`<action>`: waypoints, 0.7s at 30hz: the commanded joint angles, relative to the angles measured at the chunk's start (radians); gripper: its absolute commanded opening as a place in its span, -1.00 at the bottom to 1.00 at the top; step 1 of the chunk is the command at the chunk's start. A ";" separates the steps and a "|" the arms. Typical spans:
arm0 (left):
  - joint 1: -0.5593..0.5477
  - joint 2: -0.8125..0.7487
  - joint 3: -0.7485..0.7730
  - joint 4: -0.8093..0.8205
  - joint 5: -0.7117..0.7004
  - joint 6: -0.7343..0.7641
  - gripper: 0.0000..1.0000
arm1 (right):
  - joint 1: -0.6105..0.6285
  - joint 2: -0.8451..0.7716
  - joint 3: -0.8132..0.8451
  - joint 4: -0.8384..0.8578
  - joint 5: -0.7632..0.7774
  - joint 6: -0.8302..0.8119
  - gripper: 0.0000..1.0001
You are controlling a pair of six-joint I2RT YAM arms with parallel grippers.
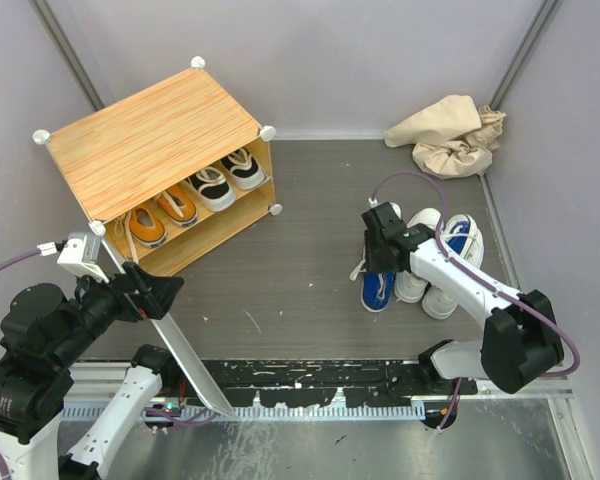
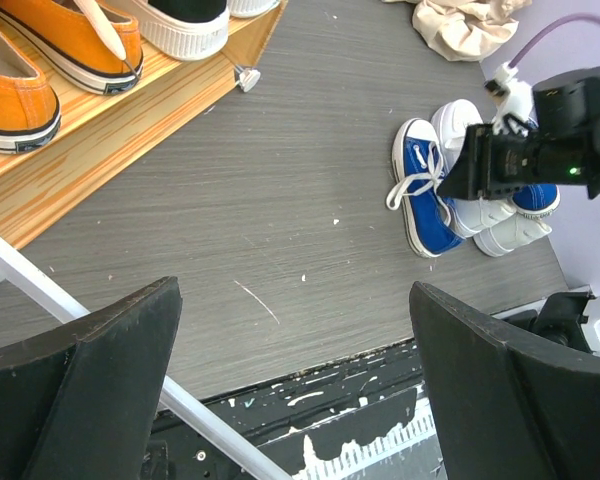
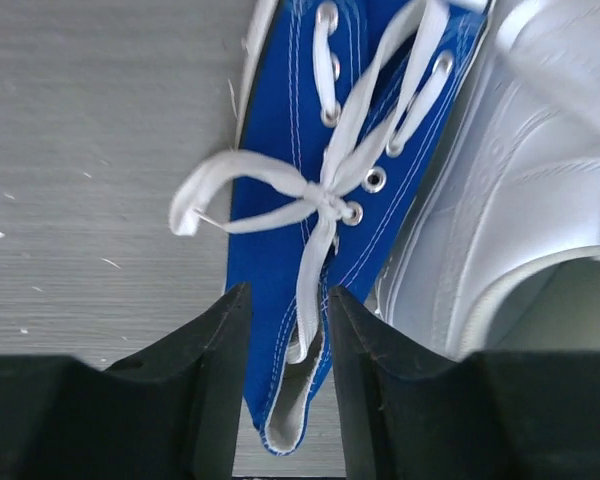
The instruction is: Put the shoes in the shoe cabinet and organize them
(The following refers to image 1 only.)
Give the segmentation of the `blue sneaker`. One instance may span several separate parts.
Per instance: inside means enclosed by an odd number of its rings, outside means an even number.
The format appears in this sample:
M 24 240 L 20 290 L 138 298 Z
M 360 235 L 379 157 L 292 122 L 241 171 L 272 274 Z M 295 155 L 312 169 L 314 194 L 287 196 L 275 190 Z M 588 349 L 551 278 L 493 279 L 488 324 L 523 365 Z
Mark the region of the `blue sneaker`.
M 356 281 L 359 276 L 362 277 L 360 299 L 364 309 L 371 313 L 383 311 L 391 299 L 396 274 L 368 272 L 366 256 L 362 252 L 361 260 L 351 271 L 349 279 Z

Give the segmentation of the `orange sneaker one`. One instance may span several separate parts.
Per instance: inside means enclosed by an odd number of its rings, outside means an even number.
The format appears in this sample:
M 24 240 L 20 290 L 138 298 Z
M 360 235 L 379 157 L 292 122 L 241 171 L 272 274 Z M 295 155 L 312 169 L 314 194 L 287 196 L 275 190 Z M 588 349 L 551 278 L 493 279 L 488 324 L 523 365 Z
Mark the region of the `orange sneaker one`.
M 167 231 L 151 207 L 141 204 L 115 219 L 114 235 L 127 241 L 131 259 L 137 263 L 139 257 L 136 243 L 147 248 L 159 247 L 165 242 Z
M 154 201 L 179 227 L 189 227 L 197 221 L 197 208 L 179 185 L 168 187 Z

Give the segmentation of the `black white sneaker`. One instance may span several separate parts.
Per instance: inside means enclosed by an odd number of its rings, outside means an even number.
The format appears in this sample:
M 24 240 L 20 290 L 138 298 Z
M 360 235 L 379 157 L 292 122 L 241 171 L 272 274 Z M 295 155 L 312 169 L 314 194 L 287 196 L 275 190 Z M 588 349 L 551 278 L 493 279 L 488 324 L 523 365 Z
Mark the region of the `black white sneaker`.
M 236 194 L 224 174 L 213 166 L 207 166 L 187 178 L 203 205 L 212 212 L 229 208 L 236 200 Z
M 220 160 L 220 163 L 228 171 L 236 186 L 243 191 L 258 187 L 267 178 L 266 172 L 256 158 L 244 147 L 228 154 Z

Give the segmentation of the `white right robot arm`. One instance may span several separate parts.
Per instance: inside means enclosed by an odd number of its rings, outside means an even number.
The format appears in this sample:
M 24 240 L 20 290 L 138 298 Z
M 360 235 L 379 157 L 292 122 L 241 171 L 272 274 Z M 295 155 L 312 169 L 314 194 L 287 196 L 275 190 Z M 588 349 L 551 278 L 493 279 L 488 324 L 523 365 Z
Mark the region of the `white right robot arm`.
M 381 203 L 362 215 L 366 266 L 373 273 L 408 272 L 447 293 L 482 330 L 478 341 L 444 340 L 418 357 L 424 390 L 439 394 L 454 379 L 491 381 L 514 394 L 565 357 L 549 299 L 505 285 L 454 252 L 423 224 L 409 227 Z

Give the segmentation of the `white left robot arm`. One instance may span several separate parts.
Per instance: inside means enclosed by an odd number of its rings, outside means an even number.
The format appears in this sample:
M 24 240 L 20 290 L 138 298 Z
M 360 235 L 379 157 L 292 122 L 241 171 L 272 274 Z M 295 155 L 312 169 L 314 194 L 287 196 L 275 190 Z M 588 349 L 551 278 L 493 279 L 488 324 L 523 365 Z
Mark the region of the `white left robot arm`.
M 57 438 L 70 369 L 116 321 L 167 314 L 184 285 L 126 262 L 120 274 L 77 279 L 74 295 L 40 283 L 19 292 L 1 321 L 0 478 L 103 479 L 150 400 L 174 393 L 179 368 L 171 353 L 143 345 L 93 428 L 61 456 Z

